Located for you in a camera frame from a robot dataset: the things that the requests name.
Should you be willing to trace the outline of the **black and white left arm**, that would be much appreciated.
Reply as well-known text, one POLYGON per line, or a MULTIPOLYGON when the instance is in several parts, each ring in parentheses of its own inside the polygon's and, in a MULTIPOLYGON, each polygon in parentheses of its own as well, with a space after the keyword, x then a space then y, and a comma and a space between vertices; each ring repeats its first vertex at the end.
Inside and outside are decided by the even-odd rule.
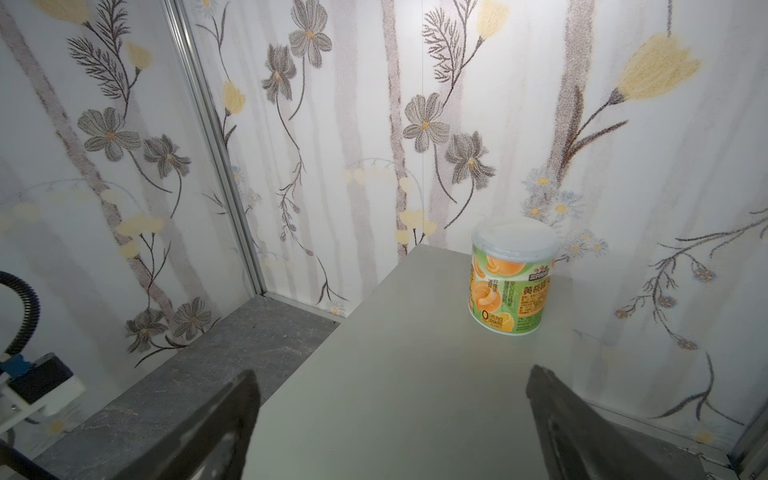
MULTIPOLYGON (((34 289, 19 277, 8 272, 1 272, 1 284, 12 290, 22 301, 23 319, 19 331, 5 349, 1 360, 1 372, 8 373, 12 379, 20 378, 30 369, 31 364, 21 355, 34 334, 39 317, 40 304, 34 289)), ((22 479, 39 479, 39 468, 8 442, 1 442, 1 466, 8 467, 22 479)))

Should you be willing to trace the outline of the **green orange peach can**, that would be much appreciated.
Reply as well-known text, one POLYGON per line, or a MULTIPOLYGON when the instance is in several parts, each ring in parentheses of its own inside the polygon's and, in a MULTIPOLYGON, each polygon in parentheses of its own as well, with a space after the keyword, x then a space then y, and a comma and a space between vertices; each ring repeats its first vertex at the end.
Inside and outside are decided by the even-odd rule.
POLYGON ((528 217, 494 217, 472 231, 468 309, 484 328, 527 335, 541 324, 560 238, 528 217))

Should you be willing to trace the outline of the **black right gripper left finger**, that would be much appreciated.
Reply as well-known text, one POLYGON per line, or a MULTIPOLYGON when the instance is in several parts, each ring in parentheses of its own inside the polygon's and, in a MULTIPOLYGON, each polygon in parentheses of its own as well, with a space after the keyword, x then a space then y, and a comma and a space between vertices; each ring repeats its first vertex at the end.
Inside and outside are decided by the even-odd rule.
POLYGON ((260 406, 255 372, 244 370, 115 477, 240 479, 260 406))

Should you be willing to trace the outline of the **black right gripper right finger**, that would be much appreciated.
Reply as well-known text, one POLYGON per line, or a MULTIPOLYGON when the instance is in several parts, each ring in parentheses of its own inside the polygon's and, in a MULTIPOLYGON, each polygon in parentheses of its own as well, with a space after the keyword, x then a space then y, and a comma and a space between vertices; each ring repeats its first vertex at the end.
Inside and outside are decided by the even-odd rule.
POLYGON ((553 371, 535 365, 526 396, 551 479, 670 479, 565 385, 553 371))

